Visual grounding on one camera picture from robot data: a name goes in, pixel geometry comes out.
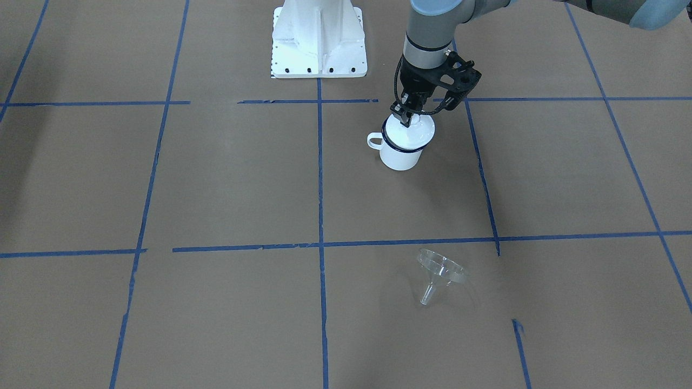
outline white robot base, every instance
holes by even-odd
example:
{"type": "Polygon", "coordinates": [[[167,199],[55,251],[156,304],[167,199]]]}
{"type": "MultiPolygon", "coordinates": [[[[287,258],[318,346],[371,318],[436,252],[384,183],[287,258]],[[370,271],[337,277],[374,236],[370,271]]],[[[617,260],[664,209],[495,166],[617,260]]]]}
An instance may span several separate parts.
{"type": "Polygon", "coordinates": [[[286,0],[273,15],[274,78],[353,78],[367,73],[363,12],[350,0],[286,0]]]}

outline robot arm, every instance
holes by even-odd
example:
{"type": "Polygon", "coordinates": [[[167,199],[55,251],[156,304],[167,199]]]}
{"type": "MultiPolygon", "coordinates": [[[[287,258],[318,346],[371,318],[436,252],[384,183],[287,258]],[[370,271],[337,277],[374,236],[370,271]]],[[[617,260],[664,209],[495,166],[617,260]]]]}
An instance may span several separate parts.
{"type": "MultiPolygon", "coordinates": [[[[450,49],[457,25],[466,23],[515,0],[410,0],[411,10],[403,55],[394,74],[395,118],[408,127],[413,114],[432,115],[451,111],[478,83],[481,74],[472,61],[464,61],[450,49]],[[397,91],[397,78],[403,86],[397,91]],[[437,87],[447,89],[438,108],[423,111],[437,87]]],[[[673,20],[689,0],[558,0],[596,15],[653,30],[673,20]]]]}

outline light blue joint cap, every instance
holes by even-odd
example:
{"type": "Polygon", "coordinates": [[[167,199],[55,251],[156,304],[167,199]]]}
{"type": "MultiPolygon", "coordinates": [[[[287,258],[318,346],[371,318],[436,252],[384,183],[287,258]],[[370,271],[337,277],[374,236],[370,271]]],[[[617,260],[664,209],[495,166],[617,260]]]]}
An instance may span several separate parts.
{"type": "Polygon", "coordinates": [[[689,0],[646,0],[630,20],[630,27],[655,30],[678,16],[689,0]]]}
{"type": "Polygon", "coordinates": [[[437,16],[449,12],[463,0],[411,0],[413,9],[424,16],[437,16]]]}

